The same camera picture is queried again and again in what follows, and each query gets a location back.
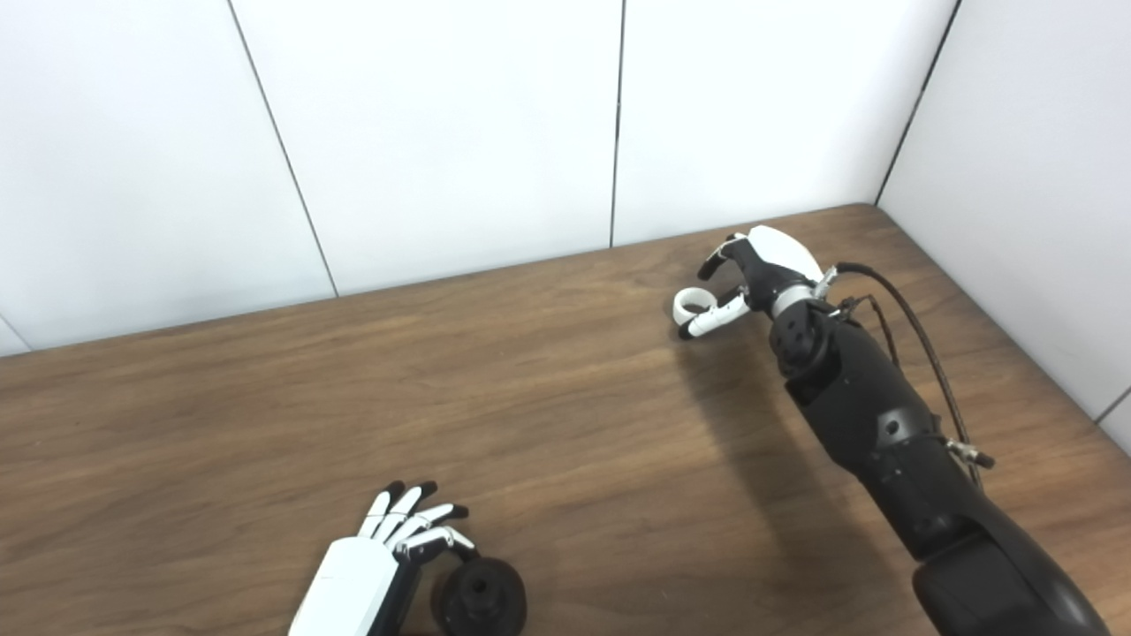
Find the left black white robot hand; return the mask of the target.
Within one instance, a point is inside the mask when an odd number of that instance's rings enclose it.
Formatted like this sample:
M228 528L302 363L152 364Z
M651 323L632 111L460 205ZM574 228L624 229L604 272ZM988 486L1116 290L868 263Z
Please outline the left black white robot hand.
M425 564L444 553L478 557L473 541L450 525L469 515L463 504L422 508L438 487L392 481L375 495L357 532L323 552L300 600L291 635L397 635Z

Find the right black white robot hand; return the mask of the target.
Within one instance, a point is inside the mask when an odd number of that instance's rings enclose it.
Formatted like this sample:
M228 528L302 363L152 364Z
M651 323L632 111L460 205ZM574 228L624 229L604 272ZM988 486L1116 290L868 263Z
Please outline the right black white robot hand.
M687 287L674 296L672 313L679 340L703 337L746 313L776 318L791 306L815 300L824 280L824 270L804 244L766 225L728 235L703 259L696 278L711 280L725 264L739 267L739 286L722 296L702 287Z

